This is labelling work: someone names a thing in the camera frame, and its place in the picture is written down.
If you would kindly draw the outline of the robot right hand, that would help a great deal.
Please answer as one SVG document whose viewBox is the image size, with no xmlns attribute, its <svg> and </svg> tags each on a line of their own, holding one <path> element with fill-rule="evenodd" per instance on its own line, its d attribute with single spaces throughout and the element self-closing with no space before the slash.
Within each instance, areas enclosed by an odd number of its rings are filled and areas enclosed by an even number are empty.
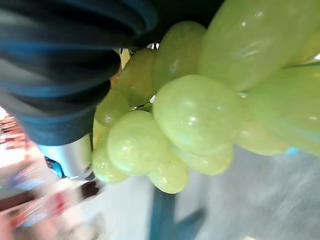
<svg viewBox="0 0 320 240">
<path fill-rule="evenodd" d="M 96 106 L 116 49 L 158 42 L 173 24 L 207 26 L 220 0 L 3 0 L 0 105 L 60 178 L 91 181 Z"/>
</svg>

